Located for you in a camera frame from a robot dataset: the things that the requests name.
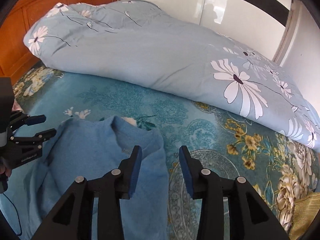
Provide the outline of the blue knit sweater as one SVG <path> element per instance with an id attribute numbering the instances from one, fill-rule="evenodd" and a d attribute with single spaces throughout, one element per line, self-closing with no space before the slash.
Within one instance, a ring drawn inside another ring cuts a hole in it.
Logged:
<path id="1" fill-rule="evenodd" d="M 169 174 L 163 138 L 156 129 L 138 128 L 118 116 L 64 121 L 44 145 L 42 157 L 13 172 L 1 195 L 1 211 L 21 239 L 30 239 L 76 177 L 102 177 L 136 145 L 142 148 L 136 190 L 120 202 L 124 236 L 167 239 Z"/>

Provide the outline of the teal floral bed blanket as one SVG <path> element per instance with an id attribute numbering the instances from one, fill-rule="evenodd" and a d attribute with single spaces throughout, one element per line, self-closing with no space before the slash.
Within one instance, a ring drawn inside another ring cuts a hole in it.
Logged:
<path id="1" fill-rule="evenodd" d="M 42 63 L 14 85 L 14 93 L 26 113 L 47 118 L 20 128 L 20 137 L 58 129 L 70 118 L 96 122 L 118 116 L 138 128 L 158 130 L 169 174 L 167 239 L 195 239 L 199 226 L 201 201 L 187 193 L 178 159 L 183 145 L 219 176 L 247 178 L 285 230 L 291 228 L 295 202 L 319 190 L 319 158 L 312 149 L 201 102 Z"/>

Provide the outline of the yellow knit garment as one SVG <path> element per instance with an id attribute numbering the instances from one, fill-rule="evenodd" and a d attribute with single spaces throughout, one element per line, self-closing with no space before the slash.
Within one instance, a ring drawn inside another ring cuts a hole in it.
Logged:
<path id="1" fill-rule="evenodd" d="M 311 192 L 295 202 L 293 223 L 289 238 L 296 240 L 303 235 L 319 211 L 319 192 Z"/>

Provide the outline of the orange wooden headboard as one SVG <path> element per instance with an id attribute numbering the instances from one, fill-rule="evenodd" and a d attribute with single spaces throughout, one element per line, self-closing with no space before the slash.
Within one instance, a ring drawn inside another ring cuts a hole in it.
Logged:
<path id="1" fill-rule="evenodd" d="M 56 3 L 67 5 L 84 2 L 100 5 L 116 0 L 19 0 L 1 26 L 1 77 L 15 84 L 39 61 L 24 45 L 23 38 L 31 26 Z"/>

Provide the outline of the light blue floral duvet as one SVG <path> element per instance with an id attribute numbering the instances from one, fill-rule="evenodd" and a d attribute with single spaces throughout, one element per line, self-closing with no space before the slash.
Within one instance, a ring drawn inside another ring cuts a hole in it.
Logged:
<path id="1" fill-rule="evenodd" d="M 319 150 L 319 116 L 283 68 L 153 3 L 57 3 L 23 42 L 47 67 L 206 103 Z"/>

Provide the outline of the white wardrobe with black stripe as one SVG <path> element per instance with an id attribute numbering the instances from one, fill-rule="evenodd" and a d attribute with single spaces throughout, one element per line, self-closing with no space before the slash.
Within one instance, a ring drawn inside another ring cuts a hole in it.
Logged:
<path id="1" fill-rule="evenodd" d="M 292 0 L 144 0 L 170 16 L 212 29 L 273 59 Z"/>

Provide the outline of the wooden room door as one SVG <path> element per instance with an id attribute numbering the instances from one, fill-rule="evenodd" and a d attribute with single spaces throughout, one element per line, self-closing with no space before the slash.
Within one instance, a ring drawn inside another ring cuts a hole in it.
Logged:
<path id="1" fill-rule="evenodd" d="M 298 26 L 299 10 L 300 0 L 291 0 L 291 9 L 287 18 L 286 27 L 278 49 L 273 57 L 273 62 L 280 66 L 286 59 L 295 38 L 296 27 Z"/>

